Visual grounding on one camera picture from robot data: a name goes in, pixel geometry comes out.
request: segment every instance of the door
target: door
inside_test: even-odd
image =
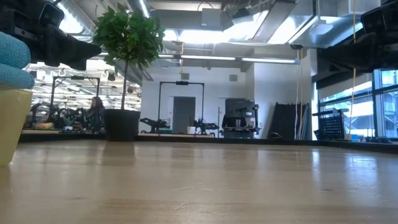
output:
[[[195,105],[195,97],[174,97],[173,133],[187,134],[187,128],[193,126],[195,120]]]

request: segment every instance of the rope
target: rope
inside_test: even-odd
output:
[[[354,16],[353,16],[353,27],[354,27],[354,43],[356,42],[356,0],[354,0]],[[353,120],[353,106],[354,106],[354,88],[355,88],[355,78],[356,78],[356,68],[354,68],[354,77],[353,77],[353,93],[351,95],[351,109],[349,111],[349,140],[351,140],[351,128],[352,128],[352,120]]]
[[[301,49],[301,61],[303,61],[303,49]],[[303,128],[303,63],[300,64],[300,128],[298,129],[298,140],[302,139],[301,129]]]
[[[183,55],[184,54],[184,42],[182,42],[182,45],[181,45],[181,55]],[[182,66],[183,66],[183,60],[181,59],[181,71],[180,71],[180,74],[182,75],[182,73],[184,73],[183,71],[182,71]]]
[[[299,50],[297,50],[297,59],[299,59]],[[299,81],[300,77],[297,77],[297,86],[296,86],[296,110],[295,110],[295,116],[296,119],[294,120],[294,140],[297,140],[297,103],[299,102]]]

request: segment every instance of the glass window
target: glass window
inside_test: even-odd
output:
[[[333,109],[351,109],[351,100],[332,105],[326,105],[325,111]],[[344,124],[346,134],[349,133],[349,117],[351,113],[344,113]],[[373,100],[371,96],[354,99],[353,105],[353,119],[351,126],[352,134],[360,134],[363,136],[374,136],[374,123],[373,123]]]
[[[388,138],[398,138],[398,91],[383,94],[382,101],[384,135]]]
[[[381,71],[382,87],[389,87],[398,84],[398,70]]]
[[[367,92],[371,92],[372,91],[372,81],[357,85],[354,88],[354,94],[358,94],[358,93],[367,93]],[[340,93],[328,96],[326,98],[323,99],[322,102],[327,102],[327,101],[331,101],[331,100],[337,100],[343,97],[347,97],[347,96],[351,96],[351,94],[353,93],[353,89],[349,88],[345,91],[342,91]]]

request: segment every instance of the blue cushion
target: blue cushion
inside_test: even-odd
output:
[[[17,38],[0,32],[0,63],[24,68],[30,63],[30,50]]]
[[[32,89],[35,80],[28,72],[0,64],[0,84],[17,89]]]

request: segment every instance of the black equipment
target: black equipment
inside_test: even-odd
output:
[[[348,69],[373,72],[398,69],[398,0],[391,0],[361,16],[363,29],[341,43],[321,49],[319,56]]]
[[[154,121],[149,118],[142,118],[139,121],[150,126],[150,133],[158,133],[159,128],[170,128],[170,126],[167,125],[167,122],[161,119]]]
[[[32,106],[30,111],[32,112],[32,121],[29,123],[28,128],[33,128],[33,124],[37,123],[37,109],[41,106],[41,103],[37,103]]]
[[[254,133],[259,134],[258,108],[253,100],[225,100],[224,138],[253,138]],[[246,118],[254,118],[254,126],[247,125]]]
[[[195,133],[197,132],[197,129],[200,128],[200,134],[203,135],[207,135],[207,130],[218,130],[220,128],[216,123],[206,123],[205,121],[203,121],[203,118],[194,121],[193,126],[195,127]]]
[[[344,140],[344,112],[348,109],[330,110],[312,114],[318,116],[319,130],[314,131],[318,140]]]
[[[0,31],[25,42],[32,63],[86,70],[86,61],[101,48],[65,34],[58,28],[63,18],[61,9],[44,0],[0,1]]]

